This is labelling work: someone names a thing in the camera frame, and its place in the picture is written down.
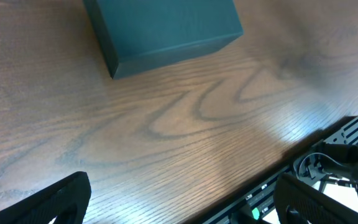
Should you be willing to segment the dark green gift box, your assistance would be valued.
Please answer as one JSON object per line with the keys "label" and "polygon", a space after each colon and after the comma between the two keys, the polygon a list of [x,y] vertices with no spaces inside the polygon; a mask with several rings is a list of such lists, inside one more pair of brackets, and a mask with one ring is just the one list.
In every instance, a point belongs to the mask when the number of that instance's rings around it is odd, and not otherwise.
{"label": "dark green gift box", "polygon": [[113,79],[211,54],[244,31],[233,0],[84,0]]}

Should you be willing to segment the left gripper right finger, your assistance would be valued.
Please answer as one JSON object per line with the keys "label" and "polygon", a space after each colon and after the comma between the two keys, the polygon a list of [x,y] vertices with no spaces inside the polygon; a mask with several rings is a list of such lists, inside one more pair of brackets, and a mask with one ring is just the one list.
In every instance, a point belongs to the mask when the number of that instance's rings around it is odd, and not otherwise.
{"label": "left gripper right finger", "polygon": [[292,175],[282,174],[273,202],[280,223],[358,224],[358,213]]}

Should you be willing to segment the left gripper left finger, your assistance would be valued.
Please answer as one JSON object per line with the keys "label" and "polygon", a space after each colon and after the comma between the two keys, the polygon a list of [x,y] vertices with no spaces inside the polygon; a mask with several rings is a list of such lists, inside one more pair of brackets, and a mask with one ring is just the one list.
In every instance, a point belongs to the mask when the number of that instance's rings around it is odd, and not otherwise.
{"label": "left gripper left finger", "polygon": [[0,211],[0,224],[82,224],[91,197],[86,172],[75,172]]}

